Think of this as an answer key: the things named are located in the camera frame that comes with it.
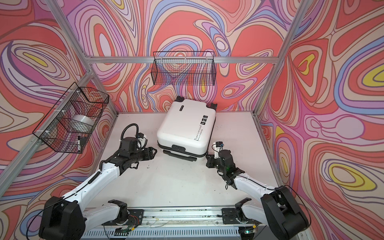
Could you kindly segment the black suitcase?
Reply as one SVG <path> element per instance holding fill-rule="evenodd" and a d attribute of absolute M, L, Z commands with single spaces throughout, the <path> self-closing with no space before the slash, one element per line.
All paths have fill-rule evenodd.
<path fill-rule="evenodd" d="M 178 96 L 157 131 L 163 153 L 189 162 L 202 160 L 209 151 L 217 107 Z"/>

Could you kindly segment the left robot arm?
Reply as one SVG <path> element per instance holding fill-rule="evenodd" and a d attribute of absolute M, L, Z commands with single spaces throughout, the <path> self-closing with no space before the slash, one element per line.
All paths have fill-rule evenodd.
<path fill-rule="evenodd" d="M 51 197 L 42 211 L 39 237 L 44 240 L 79 240 L 83 234 L 107 222 L 124 225 L 130 218 L 125 202 L 110 200 L 88 211 L 89 203 L 128 169 L 153 160 L 157 149 L 146 138 L 124 138 L 118 150 L 101 161 L 99 169 L 62 197 Z"/>

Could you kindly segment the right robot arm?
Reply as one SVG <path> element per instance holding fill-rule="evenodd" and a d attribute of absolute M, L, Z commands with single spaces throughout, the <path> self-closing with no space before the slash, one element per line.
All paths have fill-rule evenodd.
<path fill-rule="evenodd" d="M 206 159 L 206 166 L 215 168 L 226 186 L 250 196 L 236 204 L 239 220 L 267 225 L 278 240 L 290 240 L 310 227 L 310 220 L 286 186 L 272 187 L 251 178 L 236 167 L 229 150 L 207 155 Z"/>

